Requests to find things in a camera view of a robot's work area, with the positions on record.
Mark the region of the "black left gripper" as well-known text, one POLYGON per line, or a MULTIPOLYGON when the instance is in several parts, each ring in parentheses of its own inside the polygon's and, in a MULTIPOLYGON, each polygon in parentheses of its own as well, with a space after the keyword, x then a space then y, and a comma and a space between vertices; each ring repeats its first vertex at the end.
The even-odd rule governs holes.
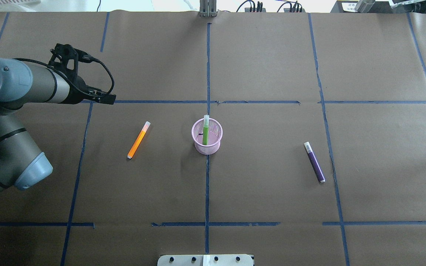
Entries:
POLYGON ((101 89, 86 85, 84 79, 78 76, 78 64, 80 62, 87 64, 96 62, 104 66, 103 62, 70 44, 57 43, 50 52, 52 57, 48 64, 53 70, 56 70, 57 74, 61 75, 69 86, 68 95, 61 101, 61 104, 74 105, 83 100, 94 101, 98 104, 115 104, 115 94, 104 94, 101 89))

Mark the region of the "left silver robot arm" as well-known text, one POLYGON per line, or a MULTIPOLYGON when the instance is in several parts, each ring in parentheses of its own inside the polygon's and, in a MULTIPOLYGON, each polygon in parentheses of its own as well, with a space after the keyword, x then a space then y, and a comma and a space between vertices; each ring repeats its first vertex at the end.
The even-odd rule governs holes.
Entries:
POLYGON ((15 113, 27 103, 75 105, 83 100, 114 104, 115 80, 108 67, 85 51, 57 43, 43 63, 27 58, 0 58, 0 192, 27 190, 54 168, 15 113), (79 63, 100 64, 111 87, 107 92, 88 86, 78 75, 79 63))

